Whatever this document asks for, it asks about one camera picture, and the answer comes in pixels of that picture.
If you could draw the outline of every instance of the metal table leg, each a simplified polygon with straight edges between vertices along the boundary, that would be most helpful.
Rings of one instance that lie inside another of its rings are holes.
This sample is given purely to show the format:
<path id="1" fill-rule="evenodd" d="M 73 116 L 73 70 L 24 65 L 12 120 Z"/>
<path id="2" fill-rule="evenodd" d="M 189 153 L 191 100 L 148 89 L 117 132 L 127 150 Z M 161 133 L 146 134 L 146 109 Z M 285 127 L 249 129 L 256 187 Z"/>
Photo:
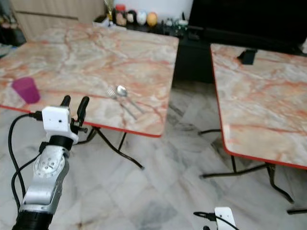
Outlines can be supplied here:
<path id="1" fill-rule="evenodd" d="M 203 135 L 206 133 L 219 133 L 219 132 L 221 132 L 220 129 L 209 129 L 209 130 L 198 132 L 198 135 Z"/>
<path id="2" fill-rule="evenodd" d="M 246 173 L 251 173 L 254 171 L 258 171 L 264 168 L 267 168 L 268 173 L 269 173 L 269 178 L 270 178 L 270 184 L 271 186 L 279 193 L 281 193 L 290 203 L 294 203 L 293 199 L 290 197 L 288 193 L 286 193 L 284 190 L 281 188 L 277 187 L 274 182 L 274 176 L 275 176 L 275 165 L 273 164 L 262 164 L 258 165 L 256 167 L 250 168 L 250 169 L 245 169 L 241 171 L 236 170 L 236 162 L 234 156 L 231 156 L 231 161 L 232 161 L 232 167 L 233 167 L 233 172 L 227 172 L 227 173 L 211 173 L 211 174 L 203 174 L 200 175 L 200 178 L 209 178 L 209 177 L 221 177 L 221 176 L 240 176 Z"/>
<path id="3" fill-rule="evenodd" d="M 295 214 L 305 214 L 307 213 L 307 209 L 290 209 L 290 210 L 287 210 L 287 213 L 289 215 L 295 215 Z"/>
<path id="4" fill-rule="evenodd" d="M 121 149 L 121 147 L 122 147 L 122 145 L 123 145 L 123 143 L 124 143 L 126 134 L 127 134 L 127 133 L 124 133 L 124 135 L 123 135 L 123 137 L 122 137 L 122 139 L 121 139 L 121 141 L 120 141 L 120 144 L 119 144 L 119 147 L 118 147 L 118 150 L 119 150 L 119 151 L 120 151 L 120 149 Z"/>
<path id="5" fill-rule="evenodd" d="M 129 161 L 132 161 L 133 163 L 135 163 L 140 169 L 144 169 L 144 167 L 138 163 L 135 159 L 133 159 L 130 156 L 127 156 L 126 154 L 122 153 L 121 151 L 119 151 L 117 148 L 115 148 L 111 142 L 105 137 L 105 135 L 100 131 L 100 128 L 97 127 L 93 127 L 95 129 L 95 131 L 97 132 L 97 134 L 107 143 L 107 145 L 117 154 L 119 154 L 120 156 L 128 159 Z"/>

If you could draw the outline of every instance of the black table frame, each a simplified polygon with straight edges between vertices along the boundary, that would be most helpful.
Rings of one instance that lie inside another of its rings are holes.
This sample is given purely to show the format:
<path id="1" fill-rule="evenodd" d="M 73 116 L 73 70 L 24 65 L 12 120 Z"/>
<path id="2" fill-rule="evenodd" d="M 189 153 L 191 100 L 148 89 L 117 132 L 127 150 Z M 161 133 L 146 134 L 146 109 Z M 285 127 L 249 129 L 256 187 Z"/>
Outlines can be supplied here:
<path id="1" fill-rule="evenodd" d="M 205 130 L 205 131 L 199 132 L 198 134 L 201 136 L 203 134 L 212 133 L 212 132 L 221 132 L 221 130 L 220 129 L 210 129 L 210 130 Z M 258 171 L 258 170 L 266 168 L 267 171 L 268 171 L 268 174 L 269 174 L 271 186 L 277 192 L 279 192 L 281 195 L 283 195 L 286 198 L 286 200 L 288 200 L 291 204 L 294 203 L 294 200 L 291 198 L 291 196 L 286 191 L 284 191 L 283 189 L 277 187 L 276 184 L 275 184 L 275 181 L 274 181 L 275 171 L 276 171 L 276 165 L 275 164 L 264 163 L 264 164 L 255 166 L 255 167 L 250 168 L 250 169 L 245 169 L 245 170 L 237 171 L 237 169 L 236 169 L 236 161 L 235 161 L 235 157 L 234 156 L 231 156 L 231 163 L 232 163 L 233 172 L 203 174 L 203 175 L 200 175 L 200 178 L 201 179 L 205 179 L 205 178 L 220 177 L 220 176 L 240 176 L 240 175 L 244 175 L 244 174 L 247 174 L 247 173 L 255 172 L 255 171 Z M 307 209 L 305 209 L 305 208 L 303 208 L 303 209 L 290 209 L 290 210 L 287 210 L 287 213 L 289 215 L 303 214 L 303 213 L 307 213 Z"/>
<path id="2" fill-rule="evenodd" d="M 87 138 L 85 141 L 79 141 L 77 143 L 77 145 L 81 145 L 81 144 L 86 144 L 88 142 L 90 142 L 95 136 L 96 134 L 98 134 L 102 140 L 105 141 L 105 143 L 114 151 L 116 152 L 117 154 L 119 154 L 120 156 L 128 159 L 129 161 L 132 161 L 133 163 L 135 163 L 140 169 L 145 169 L 144 166 L 142 166 L 140 163 L 138 163 L 134 158 L 122 153 L 120 150 L 121 150 L 121 147 L 124 143 L 124 140 L 125 140 L 125 137 L 126 137 L 126 132 L 124 133 L 123 137 L 121 138 L 121 141 L 120 141 L 120 144 L 119 144 L 119 147 L 116 148 L 114 145 L 112 145 L 112 143 L 106 138 L 106 136 L 101 132 L 100 128 L 98 127 L 94 127 L 92 126 L 92 129 L 90 131 L 90 133 L 88 134 Z"/>

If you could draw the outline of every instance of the fork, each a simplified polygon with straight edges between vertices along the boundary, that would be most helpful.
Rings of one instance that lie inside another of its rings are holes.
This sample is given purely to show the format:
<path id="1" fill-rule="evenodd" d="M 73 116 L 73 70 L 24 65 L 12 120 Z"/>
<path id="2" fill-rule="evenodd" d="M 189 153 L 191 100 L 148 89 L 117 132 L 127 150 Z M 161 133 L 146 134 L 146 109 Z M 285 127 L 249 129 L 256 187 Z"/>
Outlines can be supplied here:
<path id="1" fill-rule="evenodd" d="M 106 93 L 107 93 L 107 95 L 108 95 L 110 98 L 112 98 L 113 100 L 118 101 L 118 100 L 117 100 L 117 96 L 116 96 L 116 94 L 115 94 L 115 92 L 114 92 L 113 89 L 108 88 L 108 90 L 106 91 Z M 119 102 L 119 104 L 128 112 L 128 114 L 130 114 L 130 115 L 134 118 L 134 120 L 136 120 L 136 117 L 133 115 L 133 113 L 132 113 L 126 106 L 124 106 L 120 101 L 118 101 L 118 102 Z"/>

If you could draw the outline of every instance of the purple cup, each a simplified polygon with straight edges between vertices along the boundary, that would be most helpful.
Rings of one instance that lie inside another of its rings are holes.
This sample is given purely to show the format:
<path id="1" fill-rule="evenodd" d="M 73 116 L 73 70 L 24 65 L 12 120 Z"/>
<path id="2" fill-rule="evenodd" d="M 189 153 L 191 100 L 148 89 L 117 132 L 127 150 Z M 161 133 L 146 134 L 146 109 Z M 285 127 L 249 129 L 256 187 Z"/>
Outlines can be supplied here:
<path id="1" fill-rule="evenodd" d="M 39 101 L 40 96 L 33 78 L 24 77 L 15 80 L 12 88 L 27 102 L 28 104 Z"/>

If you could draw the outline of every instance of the tile floor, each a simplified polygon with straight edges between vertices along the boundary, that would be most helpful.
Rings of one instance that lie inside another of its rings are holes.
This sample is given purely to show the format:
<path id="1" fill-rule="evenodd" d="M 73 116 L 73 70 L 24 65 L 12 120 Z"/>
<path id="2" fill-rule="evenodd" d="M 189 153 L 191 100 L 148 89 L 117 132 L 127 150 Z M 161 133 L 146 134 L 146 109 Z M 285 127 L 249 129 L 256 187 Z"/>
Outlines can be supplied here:
<path id="1" fill-rule="evenodd" d="M 119 157 L 99 137 L 75 146 L 63 195 L 50 230 L 201 230 L 214 222 L 193 215 L 231 207 L 241 230 L 305 230 L 306 214 L 289 216 L 288 208 L 306 205 L 303 170 L 277 167 L 276 183 L 295 200 L 291 205 L 269 184 L 266 170 L 241 177 L 201 180 L 201 173 L 227 172 L 230 157 L 220 134 L 199 137 L 200 130 L 218 128 L 213 85 L 176 83 L 171 92 L 162 138 L 127 135 L 122 151 L 146 169 Z M 20 113 L 0 109 L 0 229 L 11 229 L 16 218 L 10 181 L 14 172 L 7 150 L 11 121 Z M 121 133 L 102 130 L 118 145 Z M 13 148 L 19 164 L 37 153 L 44 140 L 42 124 L 25 118 L 14 130 Z M 237 159 L 238 168 L 259 164 Z M 32 168 L 23 172 L 26 184 Z"/>

